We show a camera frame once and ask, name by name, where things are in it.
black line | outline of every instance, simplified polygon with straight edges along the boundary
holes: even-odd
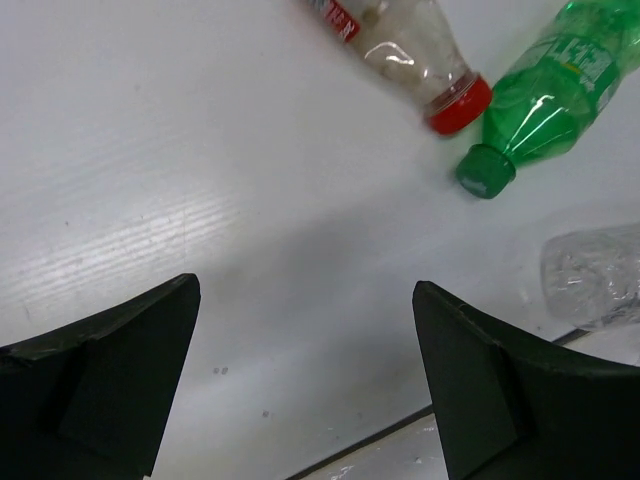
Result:
[[[566,335],[563,335],[562,337],[555,339],[552,343],[554,345],[564,347],[569,343],[579,340],[582,337],[591,335],[591,333],[592,332],[587,332],[584,330],[573,330],[567,333]],[[398,430],[402,430],[403,428],[408,427],[412,423],[415,423],[424,417],[428,417],[432,413],[433,413],[433,405],[428,405],[422,410],[419,410],[416,413],[413,413],[408,417],[403,418],[399,422],[394,423],[390,427],[387,427],[384,430],[380,430],[379,432],[374,433],[370,437],[367,437],[363,440],[360,440],[359,442],[354,443],[353,445],[345,448],[344,450],[340,450],[338,453],[335,453],[330,457],[327,457],[324,460],[321,460],[318,463],[315,463],[310,467],[305,468],[301,472],[298,472],[291,477],[287,477],[285,480],[303,480],[304,478],[308,477],[312,473],[317,472],[318,470],[321,470],[324,467],[327,467],[332,463],[337,462],[338,460],[342,460],[346,456],[351,455],[352,453],[355,453],[358,450],[363,449],[364,447],[368,447],[372,443],[376,443],[382,440],[383,438],[388,437],[389,435],[397,432]]]
[[[398,430],[402,430],[403,428],[411,425],[412,423],[417,422],[421,418],[428,417],[433,413],[433,405],[429,405],[428,407],[423,408],[422,410],[418,410],[416,413],[409,415],[408,417],[403,418],[397,423],[394,423],[390,427],[385,428],[384,430],[380,430],[377,433],[374,433],[370,437],[367,437],[359,442],[354,443],[350,447],[345,448],[344,450],[340,450],[338,453],[331,455],[324,460],[319,461],[318,463],[311,465],[310,467],[305,468],[301,472],[296,473],[295,475],[286,478],[285,480],[302,480],[305,477],[308,477],[314,472],[323,469],[331,465],[338,460],[342,460],[347,455],[351,455],[358,450],[371,445],[372,443],[376,443],[379,440],[382,440],[385,437],[388,437],[392,433],[397,432]]]

green plastic bottle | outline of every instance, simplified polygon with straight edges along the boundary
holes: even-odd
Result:
[[[516,169],[569,151],[640,66],[640,0],[568,3],[494,87],[483,143],[456,169],[481,198],[498,195]]]

red label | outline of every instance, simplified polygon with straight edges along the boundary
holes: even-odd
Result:
[[[349,12],[335,0],[325,0],[316,2],[320,8],[320,13],[324,16],[331,28],[344,42],[350,42],[360,31],[360,25],[349,15]]]

tabletop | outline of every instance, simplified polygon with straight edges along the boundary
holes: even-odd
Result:
[[[442,0],[492,82],[562,4]],[[303,0],[0,13],[3,344],[201,280],[156,479],[285,479],[427,406],[418,280],[563,335],[540,246],[640,200],[640,75],[572,152],[480,201],[451,178],[478,124],[429,133]]]

bottle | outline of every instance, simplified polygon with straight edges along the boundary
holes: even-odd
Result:
[[[569,151],[639,60],[640,2],[568,3],[494,87],[483,143],[457,167],[458,181],[493,198],[517,168]]]
[[[541,275],[556,318],[585,330],[640,323],[640,224],[549,240]]]
[[[478,118],[491,89],[467,66],[436,0],[309,0],[339,38],[451,135]]]

